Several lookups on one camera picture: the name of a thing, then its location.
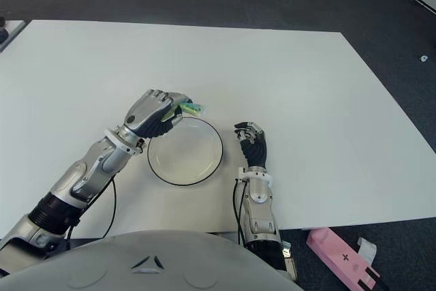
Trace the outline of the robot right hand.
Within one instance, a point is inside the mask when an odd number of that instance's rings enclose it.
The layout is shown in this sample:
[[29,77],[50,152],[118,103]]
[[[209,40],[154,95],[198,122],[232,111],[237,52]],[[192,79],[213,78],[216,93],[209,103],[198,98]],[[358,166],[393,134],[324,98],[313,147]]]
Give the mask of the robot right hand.
[[254,122],[241,122],[234,125],[248,167],[266,168],[267,145],[264,130]]

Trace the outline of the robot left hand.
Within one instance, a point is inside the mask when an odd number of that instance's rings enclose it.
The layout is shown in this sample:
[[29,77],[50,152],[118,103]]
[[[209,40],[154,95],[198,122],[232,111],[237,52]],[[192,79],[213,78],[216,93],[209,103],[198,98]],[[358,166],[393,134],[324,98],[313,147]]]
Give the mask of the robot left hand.
[[129,109],[124,126],[140,138],[162,136],[182,120],[184,103],[192,103],[185,94],[150,89]]

